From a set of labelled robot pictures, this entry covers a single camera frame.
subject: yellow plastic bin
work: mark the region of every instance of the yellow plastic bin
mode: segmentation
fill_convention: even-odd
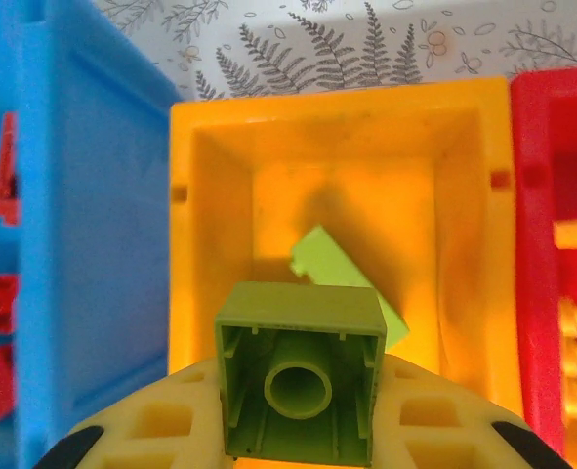
[[[215,353],[238,281],[301,281],[320,224],[400,312],[391,352],[522,414],[504,78],[179,104],[170,371]]]

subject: patterned wallpaper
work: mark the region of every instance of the patterned wallpaper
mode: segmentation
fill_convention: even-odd
[[[577,0],[95,0],[187,100],[577,66]]]

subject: leaf drawing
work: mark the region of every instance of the leaf drawing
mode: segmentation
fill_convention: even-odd
[[[474,35],[475,36],[485,36],[486,34],[489,34],[490,32],[492,32],[494,29],[496,29],[496,24],[494,24],[493,22],[487,22],[486,24],[482,24],[481,26],[478,26],[474,30]]]
[[[472,75],[479,75],[478,70],[483,66],[483,61],[479,57],[469,57],[466,52],[462,52],[460,57],[464,65],[457,68],[455,73],[461,73],[465,70]]]
[[[197,84],[197,92],[199,93],[199,98],[203,101],[211,101],[211,100],[221,100],[225,93],[217,94],[217,89],[208,83],[206,77],[204,76],[203,72],[197,70],[195,73],[195,82]]]
[[[153,21],[156,11],[164,12],[163,0],[104,0],[102,7],[102,12],[127,35]]]
[[[370,3],[364,2],[364,5],[368,18],[368,35],[362,49],[364,55],[361,56],[362,72],[359,75],[359,84],[377,86],[382,85],[384,80],[392,75],[392,68],[388,64],[391,59],[387,57],[388,52],[379,18]]]
[[[437,26],[437,21],[433,21],[431,24],[427,25],[427,20],[421,19],[421,29],[423,32],[429,32]]]
[[[201,24],[210,24],[219,17],[221,8],[229,8],[225,0],[193,0],[191,5],[178,3],[171,7],[162,25],[167,31],[174,28],[175,41],[182,42],[185,38],[189,43],[193,33],[199,37]]]
[[[527,20],[526,26],[517,24],[508,33],[510,40],[499,51],[505,57],[517,57],[520,64],[531,61],[543,68],[577,65],[576,35],[566,37],[559,25],[549,30],[546,20],[539,28]]]
[[[253,56],[253,62],[258,63],[262,75],[267,78],[268,86],[275,93],[297,94],[304,88],[316,82],[316,78],[308,78],[316,65],[301,66],[305,57],[291,59],[286,63],[292,52],[292,47],[279,49],[280,43],[270,44],[268,39],[262,40],[256,36],[246,24],[240,26],[240,39]]]
[[[398,85],[420,83],[423,81],[421,71],[416,63],[416,45],[414,36],[414,24],[407,28],[407,36],[397,52],[398,57],[394,59],[395,65],[392,67],[391,82]]]
[[[316,84],[328,90],[342,90],[357,84],[361,67],[356,64],[359,57],[353,53],[355,48],[345,46],[342,42],[344,33],[336,34],[331,28],[326,30],[323,24],[307,20],[294,13],[290,17],[297,20],[311,37],[316,56],[321,59],[316,63],[318,73]]]
[[[260,75],[253,75],[243,65],[228,58],[221,48],[217,48],[217,62],[221,68],[231,95],[235,98],[265,96],[270,94],[265,84],[259,84]]]
[[[317,13],[326,12],[332,3],[334,3],[334,0],[301,0],[304,9],[312,9]]]
[[[414,0],[398,0],[392,4],[397,10],[409,10],[414,6]]]

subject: lime green brick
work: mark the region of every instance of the lime green brick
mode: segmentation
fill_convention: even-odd
[[[386,340],[375,290],[238,283],[215,327],[228,455],[371,465]]]
[[[345,251],[321,226],[315,227],[292,249],[292,271],[308,276],[316,285],[361,286],[374,288]],[[403,318],[377,292],[388,327],[386,350],[401,341],[409,329]]]

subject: blue plastic box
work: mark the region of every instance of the blue plastic box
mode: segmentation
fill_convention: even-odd
[[[0,469],[166,375],[169,109],[179,99],[88,0],[0,0],[0,129],[19,117],[18,406]],[[0,337],[0,342],[8,341]]]

